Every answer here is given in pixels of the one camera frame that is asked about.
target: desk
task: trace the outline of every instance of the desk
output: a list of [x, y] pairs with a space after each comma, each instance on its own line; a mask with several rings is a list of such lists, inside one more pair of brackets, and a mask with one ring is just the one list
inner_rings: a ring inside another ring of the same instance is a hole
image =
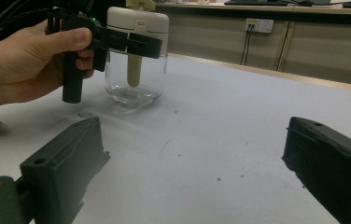
[[239, 64], [246, 18], [274, 20], [270, 34], [250, 36], [246, 65], [351, 84], [351, 8], [186, 3], [156, 11], [170, 18], [169, 52]]
[[0, 175], [66, 127], [102, 123], [111, 160], [91, 182], [75, 224], [337, 223], [282, 162], [288, 121], [313, 119], [351, 137], [351, 91], [170, 57], [163, 95], [127, 108], [104, 74], [82, 103], [62, 90], [0, 106]]

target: finger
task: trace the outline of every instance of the finger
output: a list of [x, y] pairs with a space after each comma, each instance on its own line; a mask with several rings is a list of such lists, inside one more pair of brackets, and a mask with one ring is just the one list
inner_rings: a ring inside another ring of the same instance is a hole
[[78, 58], [76, 59], [76, 67], [79, 70], [86, 70], [93, 68], [93, 58]]
[[35, 48], [43, 57], [53, 54], [85, 49], [91, 43], [92, 35], [88, 28], [61, 31], [43, 35], [34, 41]]
[[94, 56], [94, 49], [82, 49], [77, 51], [77, 55], [81, 58], [88, 58]]
[[92, 68], [88, 69], [88, 70], [86, 70], [85, 76], [83, 78], [90, 78], [93, 76], [93, 73], [94, 73], [94, 69], [92, 69]]
[[30, 27], [30, 31], [34, 32], [35, 34], [45, 34], [47, 25], [48, 25], [47, 21], [42, 21], [39, 24], [33, 27]]

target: screw hole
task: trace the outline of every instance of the screw hole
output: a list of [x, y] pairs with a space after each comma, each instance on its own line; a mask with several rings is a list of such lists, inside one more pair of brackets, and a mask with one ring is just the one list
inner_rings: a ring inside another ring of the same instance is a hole
[[34, 164], [35, 165], [40, 165], [40, 164], [42, 164], [42, 163], [45, 163], [47, 160], [45, 160], [45, 159], [38, 159], [38, 160], [36, 160], [36, 161], [34, 161]]

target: clear glass jar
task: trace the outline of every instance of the clear glass jar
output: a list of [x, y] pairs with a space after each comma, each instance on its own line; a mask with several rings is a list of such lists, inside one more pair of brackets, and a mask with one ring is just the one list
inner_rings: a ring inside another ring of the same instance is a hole
[[167, 54], [159, 59], [109, 51], [105, 88], [111, 97], [127, 105], [153, 102], [164, 89]]

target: hand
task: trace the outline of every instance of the hand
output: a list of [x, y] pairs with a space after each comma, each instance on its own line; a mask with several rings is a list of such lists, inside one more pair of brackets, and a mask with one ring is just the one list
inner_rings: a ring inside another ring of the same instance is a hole
[[45, 34], [46, 22], [21, 29], [0, 41], [0, 105], [42, 97], [63, 84], [63, 52], [76, 51], [76, 67], [93, 74], [87, 28]]

